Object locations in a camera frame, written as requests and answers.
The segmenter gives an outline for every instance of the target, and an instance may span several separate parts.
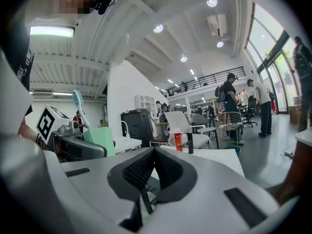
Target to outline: orange bottle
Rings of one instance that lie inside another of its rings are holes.
[[[174,134],[175,134],[175,149],[177,151],[182,152],[182,137],[181,137],[181,130],[179,128],[174,129]]]

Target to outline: rectangular light fixture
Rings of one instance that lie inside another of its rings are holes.
[[[71,27],[31,26],[29,35],[50,35],[72,38],[74,33],[75,29]]]
[[[57,93],[57,92],[53,92],[52,94],[54,94],[55,96],[72,96],[71,93]]]

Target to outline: metal railing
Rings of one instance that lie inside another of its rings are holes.
[[[226,82],[226,78],[229,73],[233,73],[238,78],[246,76],[244,67],[241,66],[238,68],[233,68],[233,69],[229,69],[226,71],[218,72],[209,76],[204,76],[204,77],[198,78],[197,80],[194,79],[188,82],[183,82],[178,87],[175,86],[175,87],[169,88],[165,92],[162,92],[162,94],[165,97],[170,97],[175,94],[184,93],[192,89],[208,86],[208,85],[215,84],[218,82]]]

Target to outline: hair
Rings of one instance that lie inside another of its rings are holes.
[[[301,38],[300,37],[295,37],[294,38],[294,40],[295,40],[295,42],[297,43],[297,44],[299,44],[299,43],[302,43],[302,40],[301,40]]]
[[[229,73],[228,77],[226,78],[226,80],[229,80],[229,79],[232,79],[232,78],[235,79],[235,75],[233,73]]]
[[[253,79],[248,79],[247,85],[249,86],[249,83],[252,82],[252,81],[254,81],[254,80]]]

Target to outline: black office chair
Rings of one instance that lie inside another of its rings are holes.
[[[257,122],[253,121],[253,117],[255,116],[255,105],[256,105],[257,99],[253,98],[248,100],[248,108],[247,111],[243,113],[243,116],[246,117],[246,119],[244,119],[243,121],[243,127],[244,125],[251,125],[253,127],[253,124],[256,124],[256,126],[258,125]]]

